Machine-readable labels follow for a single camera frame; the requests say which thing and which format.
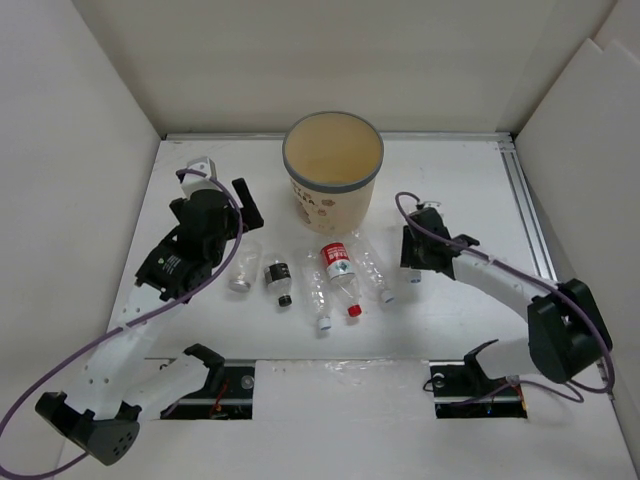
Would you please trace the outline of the clear bottle white cap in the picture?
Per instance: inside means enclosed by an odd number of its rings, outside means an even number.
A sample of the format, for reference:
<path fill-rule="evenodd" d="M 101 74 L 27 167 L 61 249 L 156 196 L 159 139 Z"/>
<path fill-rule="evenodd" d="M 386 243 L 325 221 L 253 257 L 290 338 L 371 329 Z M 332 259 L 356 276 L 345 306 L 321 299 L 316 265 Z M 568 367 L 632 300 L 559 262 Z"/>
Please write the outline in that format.
<path fill-rule="evenodd" d="M 303 252 L 300 271 L 306 313 L 318 333 L 327 334 L 332 327 L 330 291 L 316 252 L 312 250 Z"/>
<path fill-rule="evenodd" d="M 392 303 L 395 294 L 389 283 L 386 268 L 377 250 L 360 230 L 352 232 L 352 254 L 367 288 L 381 304 Z"/>
<path fill-rule="evenodd" d="M 419 270 L 408 269 L 405 276 L 406 280 L 411 284 L 419 284 L 422 280 L 421 272 Z"/>

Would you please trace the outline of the red label bottle red cap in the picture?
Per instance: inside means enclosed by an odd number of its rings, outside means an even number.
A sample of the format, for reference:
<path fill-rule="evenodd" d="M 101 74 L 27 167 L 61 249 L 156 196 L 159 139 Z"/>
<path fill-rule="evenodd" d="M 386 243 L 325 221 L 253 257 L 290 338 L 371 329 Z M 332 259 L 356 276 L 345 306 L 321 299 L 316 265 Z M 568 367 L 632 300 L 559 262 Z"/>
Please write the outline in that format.
<path fill-rule="evenodd" d="M 320 250 L 329 284 L 350 318 L 362 313 L 361 289 L 345 245 L 331 242 Z"/>

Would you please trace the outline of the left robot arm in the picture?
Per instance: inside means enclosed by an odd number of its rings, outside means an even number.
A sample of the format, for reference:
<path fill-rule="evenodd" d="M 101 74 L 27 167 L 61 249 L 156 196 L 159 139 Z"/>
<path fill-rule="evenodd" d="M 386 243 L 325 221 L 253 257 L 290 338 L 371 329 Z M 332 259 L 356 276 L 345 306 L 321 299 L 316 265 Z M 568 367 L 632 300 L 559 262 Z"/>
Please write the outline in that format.
<path fill-rule="evenodd" d="M 181 398 L 212 396 L 222 387 L 224 359 L 199 343 L 138 383 L 137 371 L 161 332 L 231 263 L 242 234 L 263 227 L 244 179 L 228 192 L 217 180 L 184 169 L 178 177 L 193 193 L 173 200 L 176 226 L 147 255 L 106 339 L 94 347 L 68 389 L 45 392 L 36 412 L 87 455 L 109 466 L 136 440 L 142 422 L 158 419 Z"/>

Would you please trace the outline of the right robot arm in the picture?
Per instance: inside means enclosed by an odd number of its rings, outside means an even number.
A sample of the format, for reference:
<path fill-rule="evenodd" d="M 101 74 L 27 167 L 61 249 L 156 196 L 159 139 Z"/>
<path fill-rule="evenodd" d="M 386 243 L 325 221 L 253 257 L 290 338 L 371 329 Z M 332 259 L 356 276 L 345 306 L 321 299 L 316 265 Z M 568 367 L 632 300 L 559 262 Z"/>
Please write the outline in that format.
<path fill-rule="evenodd" d="M 402 216 L 401 266 L 473 287 L 527 325 L 524 338 L 492 338 L 465 355 L 462 381 L 468 390 L 483 394 L 518 385 L 525 375 L 541 375 L 573 392 L 612 392 L 612 339 L 584 282 L 557 283 L 527 274 L 480 250 L 478 240 L 451 236 L 438 210 L 423 203 Z"/>

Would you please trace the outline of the beige bin with grey rim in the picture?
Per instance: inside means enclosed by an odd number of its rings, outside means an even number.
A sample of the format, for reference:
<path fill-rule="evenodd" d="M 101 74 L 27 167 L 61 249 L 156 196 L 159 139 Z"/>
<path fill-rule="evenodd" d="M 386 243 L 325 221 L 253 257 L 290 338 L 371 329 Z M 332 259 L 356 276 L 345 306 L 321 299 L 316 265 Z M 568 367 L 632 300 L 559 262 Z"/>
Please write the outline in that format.
<path fill-rule="evenodd" d="M 364 118 L 322 111 L 286 133 L 282 158 L 299 218 L 312 231 L 341 235 L 364 220 L 384 160 L 384 142 Z"/>

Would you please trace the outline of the clear jar with silver lid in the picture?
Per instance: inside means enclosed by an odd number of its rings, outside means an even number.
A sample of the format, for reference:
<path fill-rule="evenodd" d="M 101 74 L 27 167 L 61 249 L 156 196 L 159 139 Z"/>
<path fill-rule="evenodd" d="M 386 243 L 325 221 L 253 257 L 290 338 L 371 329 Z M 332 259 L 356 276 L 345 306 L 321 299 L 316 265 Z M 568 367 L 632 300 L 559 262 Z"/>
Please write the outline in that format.
<path fill-rule="evenodd" d="M 254 286 L 262 257 L 262 246 L 256 240 L 245 239 L 229 270 L 228 287 L 237 293 L 247 293 Z"/>

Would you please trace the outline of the small bottle with black cap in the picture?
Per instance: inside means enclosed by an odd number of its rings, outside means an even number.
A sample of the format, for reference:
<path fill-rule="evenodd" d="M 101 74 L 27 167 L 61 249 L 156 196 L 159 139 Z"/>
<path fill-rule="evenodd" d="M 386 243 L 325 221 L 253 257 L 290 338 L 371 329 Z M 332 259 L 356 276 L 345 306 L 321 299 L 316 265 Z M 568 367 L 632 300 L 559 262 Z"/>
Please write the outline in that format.
<path fill-rule="evenodd" d="M 265 257 L 264 279 L 268 292 L 273 296 L 278 306 L 287 308 L 292 304 L 292 278 L 285 258 L 277 253 Z"/>

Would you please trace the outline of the clear crumpled bottle white cap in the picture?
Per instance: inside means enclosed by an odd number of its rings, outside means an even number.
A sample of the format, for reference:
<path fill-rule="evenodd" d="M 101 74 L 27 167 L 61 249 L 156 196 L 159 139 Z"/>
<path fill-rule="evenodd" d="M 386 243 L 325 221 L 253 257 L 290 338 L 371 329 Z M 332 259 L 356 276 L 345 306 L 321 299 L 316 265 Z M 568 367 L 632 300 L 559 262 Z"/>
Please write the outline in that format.
<path fill-rule="evenodd" d="M 300 271 L 306 313 L 318 333 L 327 334 L 332 327 L 330 291 L 316 252 L 312 250 L 303 252 Z"/>

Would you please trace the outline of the aluminium rail frame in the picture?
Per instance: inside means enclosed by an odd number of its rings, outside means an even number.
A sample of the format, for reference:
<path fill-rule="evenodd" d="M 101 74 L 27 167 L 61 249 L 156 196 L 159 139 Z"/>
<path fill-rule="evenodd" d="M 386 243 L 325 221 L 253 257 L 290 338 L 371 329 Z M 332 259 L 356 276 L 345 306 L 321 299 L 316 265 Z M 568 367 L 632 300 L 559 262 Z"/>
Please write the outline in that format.
<path fill-rule="evenodd" d="M 243 132 L 243 133 L 173 133 L 165 135 L 167 142 L 213 141 L 213 140 L 282 140 L 284 133 Z M 512 195 L 527 237 L 529 250 L 539 276 L 557 279 L 556 271 L 547 247 L 543 229 L 534 206 L 526 176 L 520 164 L 512 135 L 509 132 L 469 133 L 469 132 L 419 132 L 384 131 L 385 141 L 478 141 L 494 142 L 502 158 Z"/>

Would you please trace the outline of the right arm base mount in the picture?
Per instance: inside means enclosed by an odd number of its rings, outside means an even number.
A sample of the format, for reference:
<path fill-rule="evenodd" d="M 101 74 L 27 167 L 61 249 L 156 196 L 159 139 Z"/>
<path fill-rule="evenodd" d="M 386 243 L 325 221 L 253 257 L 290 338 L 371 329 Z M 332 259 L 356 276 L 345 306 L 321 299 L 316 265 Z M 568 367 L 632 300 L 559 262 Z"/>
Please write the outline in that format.
<path fill-rule="evenodd" d="M 429 378 L 423 390 L 433 395 L 438 419 L 521 418 L 528 413 L 516 379 L 489 378 L 477 356 L 491 340 L 466 353 L 462 360 L 429 362 Z"/>

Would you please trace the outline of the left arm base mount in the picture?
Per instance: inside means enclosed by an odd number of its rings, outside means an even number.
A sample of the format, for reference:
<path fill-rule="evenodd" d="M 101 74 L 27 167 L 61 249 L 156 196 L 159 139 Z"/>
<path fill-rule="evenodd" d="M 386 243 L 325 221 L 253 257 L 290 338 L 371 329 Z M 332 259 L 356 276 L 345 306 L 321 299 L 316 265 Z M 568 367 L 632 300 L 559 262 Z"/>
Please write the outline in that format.
<path fill-rule="evenodd" d="M 256 362 L 225 360 L 201 344 L 184 353 L 208 369 L 202 387 L 165 409 L 162 420 L 251 420 Z"/>

